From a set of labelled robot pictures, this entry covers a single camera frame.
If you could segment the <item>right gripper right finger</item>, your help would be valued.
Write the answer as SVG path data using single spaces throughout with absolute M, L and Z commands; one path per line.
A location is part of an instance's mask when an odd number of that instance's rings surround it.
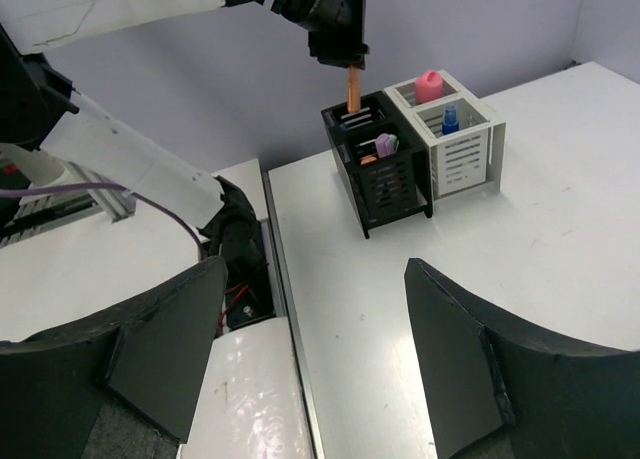
M 635 458 L 639 355 L 525 320 L 412 258 L 405 291 L 441 458 Z

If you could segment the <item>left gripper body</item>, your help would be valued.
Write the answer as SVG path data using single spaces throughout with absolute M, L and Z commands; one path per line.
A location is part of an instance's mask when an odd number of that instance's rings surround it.
M 227 7 L 266 0 L 225 0 Z M 332 67 L 363 70 L 366 0 L 271 0 L 271 11 L 308 32 L 310 56 Z

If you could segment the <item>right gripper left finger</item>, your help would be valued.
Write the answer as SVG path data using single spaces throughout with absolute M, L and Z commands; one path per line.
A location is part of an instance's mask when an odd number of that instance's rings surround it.
M 5 458 L 173 458 L 191 431 L 227 269 L 206 259 L 85 318 L 1 345 Z

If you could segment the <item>orange clear utility knife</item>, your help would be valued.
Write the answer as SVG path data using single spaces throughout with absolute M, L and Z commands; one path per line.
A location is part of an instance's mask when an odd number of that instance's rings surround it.
M 347 112 L 358 113 L 361 110 L 361 70 L 356 65 L 347 69 Z

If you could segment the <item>purple highlighter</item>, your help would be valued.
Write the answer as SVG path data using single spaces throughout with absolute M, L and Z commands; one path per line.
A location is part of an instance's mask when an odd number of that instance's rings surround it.
M 394 155 L 389 133 L 382 133 L 375 139 L 376 154 L 379 159 Z

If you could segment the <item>green highlighter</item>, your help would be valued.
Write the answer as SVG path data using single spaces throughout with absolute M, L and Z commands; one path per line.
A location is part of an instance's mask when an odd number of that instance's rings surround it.
M 395 134 L 390 134 L 389 137 L 390 137 L 391 144 L 392 144 L 392 151 L 393 151 L 393 153 L 396 153 L 398 151 L 399 145 L 400 145 L 399 138 Z

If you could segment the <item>orange highlighter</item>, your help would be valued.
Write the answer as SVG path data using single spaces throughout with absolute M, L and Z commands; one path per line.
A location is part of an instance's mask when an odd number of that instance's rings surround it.
M 377 160 L 378 160 L 378 157 L 376 155 L 367 155 L 361 158 L 360 165 L 361 166 L 369 165 L 376 162 Z

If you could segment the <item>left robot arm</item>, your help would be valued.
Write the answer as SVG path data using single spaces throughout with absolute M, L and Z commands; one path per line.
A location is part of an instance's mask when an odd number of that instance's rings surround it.
M 1 146 L 41 152 L 213 237 L 254 216 L 212 177 L 318 153 L 362 69 L 365 0 L 1 0 Z

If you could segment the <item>pink glue stick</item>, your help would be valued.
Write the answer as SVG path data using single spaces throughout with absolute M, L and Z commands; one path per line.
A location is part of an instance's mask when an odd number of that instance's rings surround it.
M 417 104 L 435 101 L 443 96 L 444 82 L 437 70 L 427 70 L 415 80 L 415 99 Z

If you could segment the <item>blue capped marker in container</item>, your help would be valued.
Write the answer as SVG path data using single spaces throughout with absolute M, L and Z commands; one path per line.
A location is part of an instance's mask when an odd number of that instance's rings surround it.
M 441 133 L 449 135 L 459 130 L 458 108 L 455 104 L 447 105 L 444 108 L 442 117 Z

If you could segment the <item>black slotted container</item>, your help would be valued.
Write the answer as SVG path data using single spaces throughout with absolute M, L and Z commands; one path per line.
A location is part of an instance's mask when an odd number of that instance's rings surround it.
M 366 238 L 370 231 L 398 220 L 434 213 L 425 144 L 408 120 L 382 91 L 364 96 L 362 109 L 347 112 L 342 103 L 321 111 L 338 174 Z M 376 155 L 375 139 L 382 133 L 398 136 L 398 151 L 361 166 Z

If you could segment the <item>white slotted container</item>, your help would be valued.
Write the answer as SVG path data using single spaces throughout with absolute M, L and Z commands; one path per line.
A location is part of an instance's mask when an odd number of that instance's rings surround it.
M 506 121 L 454 76 L 445 70 L 439 73 L 444 96 L 435 101 L 416 103 L 416 79 L 383 89 L 426 146 L 433 199 L 438 201 L 485 185 L 498 190 Z M 458 108 L 459 130 L 443 135 L 444 108 L 451 104 Z

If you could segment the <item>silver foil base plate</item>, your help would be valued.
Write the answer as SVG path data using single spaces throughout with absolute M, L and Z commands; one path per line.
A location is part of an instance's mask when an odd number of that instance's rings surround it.
M 285 318 L 214 341 L 189 439 L 178 456 L 314 456 Z

